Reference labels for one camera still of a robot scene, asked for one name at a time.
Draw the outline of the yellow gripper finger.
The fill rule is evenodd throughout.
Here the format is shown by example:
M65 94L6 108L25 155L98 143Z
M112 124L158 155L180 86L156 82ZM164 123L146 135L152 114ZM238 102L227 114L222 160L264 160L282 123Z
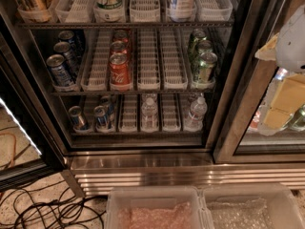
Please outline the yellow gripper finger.
M275 34L262 48L260 48L254 57L263 61L275 61L275 46L278 34Z
M280 129L304 103L304 74L295 73L281 81L274 79L267 91L267 113L263 123L270 129Z

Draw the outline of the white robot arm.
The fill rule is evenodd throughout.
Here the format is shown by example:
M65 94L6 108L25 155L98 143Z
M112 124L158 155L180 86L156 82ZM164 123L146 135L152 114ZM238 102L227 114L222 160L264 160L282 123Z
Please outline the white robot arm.
M305 103L305 5L301 5L285 25L254 55L274 61L289 75L273 79L261 109L259 128L278 132Z

